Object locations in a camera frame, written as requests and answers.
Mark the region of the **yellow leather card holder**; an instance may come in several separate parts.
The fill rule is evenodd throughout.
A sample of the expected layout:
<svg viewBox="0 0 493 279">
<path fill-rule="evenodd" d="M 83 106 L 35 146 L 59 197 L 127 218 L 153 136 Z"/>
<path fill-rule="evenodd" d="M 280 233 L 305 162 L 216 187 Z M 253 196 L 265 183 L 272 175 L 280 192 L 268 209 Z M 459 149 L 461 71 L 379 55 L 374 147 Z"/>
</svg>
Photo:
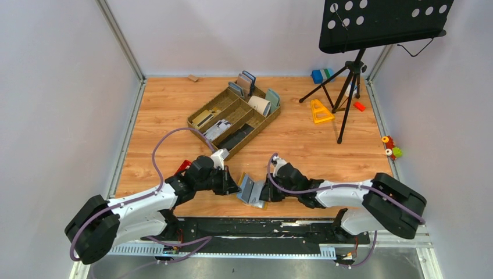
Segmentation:
<svg viewBox="0 0 493 279">
<path fill-rule="evenodd" d="M 243 172 L 238 182 L 241 191 L 236 196 L 245 205 L 258 209 L 266 209 L 266 202 L 260 199 L 264 185 L 264 181 L 254 181 L 251 176 Z"/>
</svg>

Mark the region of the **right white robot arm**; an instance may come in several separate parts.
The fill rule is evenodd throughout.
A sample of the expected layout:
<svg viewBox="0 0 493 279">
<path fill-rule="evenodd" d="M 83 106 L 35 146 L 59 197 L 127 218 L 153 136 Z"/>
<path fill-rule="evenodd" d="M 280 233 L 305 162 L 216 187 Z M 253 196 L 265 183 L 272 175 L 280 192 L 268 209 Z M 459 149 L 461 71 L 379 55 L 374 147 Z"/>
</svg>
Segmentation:
<svg viewBox="0 0 493 279">
<path fill-rule="evenodd" d="M 280 202 L 292 196 L 311 209 L 339 206 L 332 224 L 332 235 L 338 242 L 378 230 L 413 239 L 418 226 L 425 223 L 426 198 L 387 173 L 376 173 L 364 181 L 336 183 L 307 178 L 279 157 L 271 163 L 274 171 L 266 176 L 260 200 Z"/>
</svg>

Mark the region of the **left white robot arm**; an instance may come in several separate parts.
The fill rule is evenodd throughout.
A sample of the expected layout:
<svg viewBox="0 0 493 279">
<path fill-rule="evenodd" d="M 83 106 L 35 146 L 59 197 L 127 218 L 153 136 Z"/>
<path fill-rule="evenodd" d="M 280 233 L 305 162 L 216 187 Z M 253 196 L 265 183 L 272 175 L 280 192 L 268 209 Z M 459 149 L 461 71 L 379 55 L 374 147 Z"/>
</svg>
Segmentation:
<svg viewBox="0 0 493 279">
<path fill-rule="evenodd" d="M 199 156 L 187 169 L 146 191 L 119 199 L 91 197 L 65 227 L 74 261 L 92 264 L 113 247 L 143 237 L 173 239 L 178 233 L 173 210 L 194 198 L 198 191 L 216 195 L 241 192 L 227 166 Z"/>
</svg>

